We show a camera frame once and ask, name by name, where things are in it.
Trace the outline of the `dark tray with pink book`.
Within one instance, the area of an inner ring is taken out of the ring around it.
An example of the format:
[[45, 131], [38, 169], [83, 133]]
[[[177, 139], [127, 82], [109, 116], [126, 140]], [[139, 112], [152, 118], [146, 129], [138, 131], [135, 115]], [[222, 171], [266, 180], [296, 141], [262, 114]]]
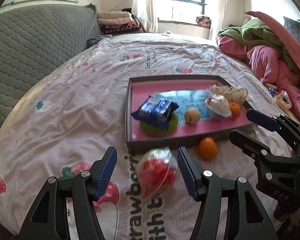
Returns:
[[[193, 147], [199, 144], [203, 137], [213, 137], [216, 140], [226, 140], [234, 129], [250, 133], [256, 125], [246, 117], [251, 109], [248, 102], [241, 105], [238, 118], [213, 119], [205, 105], [205, 100], [211, 93], [213, 85], [227, 86], [229, 83], [217, 75], [159, 75], [142, 76], [129, 79], [126, 93], [125, 137], [128, 152], [143, 154], [153, 148], [169, 147], [177, 149], [181, 146]], [[168, 98], [179, 105], [175, 111], [178, 117], [178, 127], [170, 135], [151, 137], [143, 133], [139, 122], [131, 113], [136, 111], [149, 97]], [[196, 108], [200, 112], [200, 120], [194, 125], [188, 125], [184, 113], [188, 108]]]

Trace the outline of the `stack of folded blankets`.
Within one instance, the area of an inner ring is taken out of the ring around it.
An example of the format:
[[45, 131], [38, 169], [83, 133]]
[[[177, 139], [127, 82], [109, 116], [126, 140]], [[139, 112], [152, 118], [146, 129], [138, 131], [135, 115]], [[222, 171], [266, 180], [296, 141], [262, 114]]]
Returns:
[[97, 21], [103, 35], [119, 36], [143, 33], [142, 24], [132, 14], [131, 8], [121, 11], [98, 12]]

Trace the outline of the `white curtain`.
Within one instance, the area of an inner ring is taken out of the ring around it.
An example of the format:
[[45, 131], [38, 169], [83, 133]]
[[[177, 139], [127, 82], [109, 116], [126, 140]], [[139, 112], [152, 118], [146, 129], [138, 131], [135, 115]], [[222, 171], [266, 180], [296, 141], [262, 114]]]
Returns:
[[132, 13], [138, 18], [144, 31], [158, 31], [157, 0], [133, 0]]
[[211, 27], [210, 40], [216, 40], [218, 32], [222, 29], [224, 14], [228, 0], [210, 0], [211, 1]]

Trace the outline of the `walnut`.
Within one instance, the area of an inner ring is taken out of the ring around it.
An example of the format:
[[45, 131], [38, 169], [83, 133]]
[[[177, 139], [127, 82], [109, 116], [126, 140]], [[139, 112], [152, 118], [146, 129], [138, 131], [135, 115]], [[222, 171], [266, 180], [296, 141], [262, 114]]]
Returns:
[[196, 108], [188, 108], [184, 113], [185, 122], [188, 125], [194, 125], [200, 120], [200, 112]]

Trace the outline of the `floral bag on windowsill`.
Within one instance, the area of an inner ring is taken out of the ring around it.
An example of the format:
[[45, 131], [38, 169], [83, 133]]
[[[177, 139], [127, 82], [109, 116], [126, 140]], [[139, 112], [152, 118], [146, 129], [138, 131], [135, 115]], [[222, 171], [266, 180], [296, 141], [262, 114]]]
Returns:
[[196, 23], [198, 26], [210, 28], [211, 27], [211, 19], [207, 16], [198, 16], [196, 17]]

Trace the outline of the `blue cookie packet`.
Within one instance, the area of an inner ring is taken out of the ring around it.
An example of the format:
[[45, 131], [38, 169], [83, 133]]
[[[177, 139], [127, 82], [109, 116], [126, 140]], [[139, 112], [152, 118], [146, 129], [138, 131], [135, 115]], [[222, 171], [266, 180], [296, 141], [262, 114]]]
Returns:
[[149, 96], [131, 116], [154, 127], [168, 129], [171, 115], [179, 105], [167, 98]]

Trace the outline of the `pink strawberry bed sheet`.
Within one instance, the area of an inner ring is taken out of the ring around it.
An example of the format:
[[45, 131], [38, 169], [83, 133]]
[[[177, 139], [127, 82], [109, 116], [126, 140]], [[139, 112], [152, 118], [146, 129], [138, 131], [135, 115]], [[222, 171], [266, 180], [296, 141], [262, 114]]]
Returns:
[[248, 90], [250, 105], [264, 114], [281, 110], [245, 64], [216, 47], [161, 35], [101, 41], [37, 83], [17, 103], [0, 130], [0, 225], [16, 235], [47, 178], [75, 176], [113, 146], [118, 161], [113, 198], [97, 204], [106, 239], [189, 239], [199, 203], [181, 176], [152, 199], [140, 198], [128, 153], [125, 100], [132, 77], [217, 75]]

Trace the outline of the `orange mandarin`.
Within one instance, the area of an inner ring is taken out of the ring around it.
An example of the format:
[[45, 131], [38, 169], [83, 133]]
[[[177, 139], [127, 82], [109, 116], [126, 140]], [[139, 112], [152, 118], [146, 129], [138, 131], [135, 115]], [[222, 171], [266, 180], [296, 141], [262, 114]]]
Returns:
[[241, 114], [241, 107], [238, 103], [236, 102], [230, 102], [229, 103], [230, 111], [231, 111], [231, 116], [232, 118], [238, 118]]
[[203, 138], [198, 145], [199, 156], [206, 161], [215, 159], [218, 154], [218, 147], [212, 137]]

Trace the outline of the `pink pillow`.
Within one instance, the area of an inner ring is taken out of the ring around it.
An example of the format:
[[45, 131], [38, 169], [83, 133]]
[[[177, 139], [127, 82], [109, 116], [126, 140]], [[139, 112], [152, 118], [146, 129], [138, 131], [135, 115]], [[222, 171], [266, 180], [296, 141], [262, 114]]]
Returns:
[[277, 22], [277, 20], [263, 12], [247, 11], [246, 14], [261, 20], [278, 36], [278, 38], [286, 46], [292, 59], [300, 70], [300, 44], [293, 35], [284, 26]]

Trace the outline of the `right white curtain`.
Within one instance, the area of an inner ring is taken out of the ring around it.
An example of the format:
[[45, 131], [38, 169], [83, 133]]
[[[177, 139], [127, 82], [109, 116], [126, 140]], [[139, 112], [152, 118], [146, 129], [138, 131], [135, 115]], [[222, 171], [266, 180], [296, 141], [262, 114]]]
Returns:
[[224, 14], [228, 0], [210, 0], [211, 1], [211, 27], [210, 40], [216, 40], [218, 32], [222, 29]]

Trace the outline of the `snack packets by duvet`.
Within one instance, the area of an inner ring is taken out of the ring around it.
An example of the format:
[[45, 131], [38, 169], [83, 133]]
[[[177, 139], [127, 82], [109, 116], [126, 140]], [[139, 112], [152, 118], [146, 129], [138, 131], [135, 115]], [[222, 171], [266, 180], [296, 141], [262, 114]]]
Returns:
[[281, 108], [284, 112], [287, 112], [291, 109], [292, 103], [286, 91], [278, 90], [278, 88], [275, 85], [271, 85], [269, 83], [265, 83], [264, 85], [273, 97], [273, 102], [279, 108]]

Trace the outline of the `cream patterned cloth bag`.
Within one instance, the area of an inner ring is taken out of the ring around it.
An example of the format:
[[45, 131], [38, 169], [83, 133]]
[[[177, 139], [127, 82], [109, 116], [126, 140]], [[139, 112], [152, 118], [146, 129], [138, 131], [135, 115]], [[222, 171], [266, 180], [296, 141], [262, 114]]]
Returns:
[[229, 86], [217, 85], [213, 85], [210, 88], [212, 94], [222, 95], [229, 102], [236, 102], [238, 104], [243, 104], [249, 95], [249, 92], [246, 88], [233, 88]]

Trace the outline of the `red snack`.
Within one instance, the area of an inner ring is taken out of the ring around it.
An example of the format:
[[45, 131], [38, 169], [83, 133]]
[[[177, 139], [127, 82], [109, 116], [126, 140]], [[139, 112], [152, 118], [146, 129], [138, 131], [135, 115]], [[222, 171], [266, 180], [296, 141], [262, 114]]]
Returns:
[[177, 161], [168, 147], [148, 151], [136, 168], [141, 198], [156, 196], [172, 187], [177, 167]]

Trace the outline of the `pink crumpled duvet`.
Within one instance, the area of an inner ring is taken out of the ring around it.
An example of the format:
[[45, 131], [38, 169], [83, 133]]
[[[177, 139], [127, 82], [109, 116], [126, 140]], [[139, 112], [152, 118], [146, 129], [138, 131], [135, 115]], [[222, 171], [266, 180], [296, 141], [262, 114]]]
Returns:
[[291, 111], [300, 121], [300, 74], [288, 68], [276, 49], [266, 45], [248, 48], [230, 36], [218, 37], [217, 44], [222, 53], [248, 64], [262, 84], [286, 91], [292, 102]]

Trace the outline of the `green blanket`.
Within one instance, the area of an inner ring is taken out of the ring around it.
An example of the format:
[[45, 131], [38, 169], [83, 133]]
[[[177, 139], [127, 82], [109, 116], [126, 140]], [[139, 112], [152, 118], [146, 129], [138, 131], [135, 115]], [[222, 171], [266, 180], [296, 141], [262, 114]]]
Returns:
[[283, 56], [289, 69], [300, 74], [300, 70], [288, 52], [287, 46], [261, 20], [254, 18], [241, 27], [227, 27], [218, 33], [218, 37], [230, 37], [242, 46], [255, 47], [266, 45], [276, 49]]

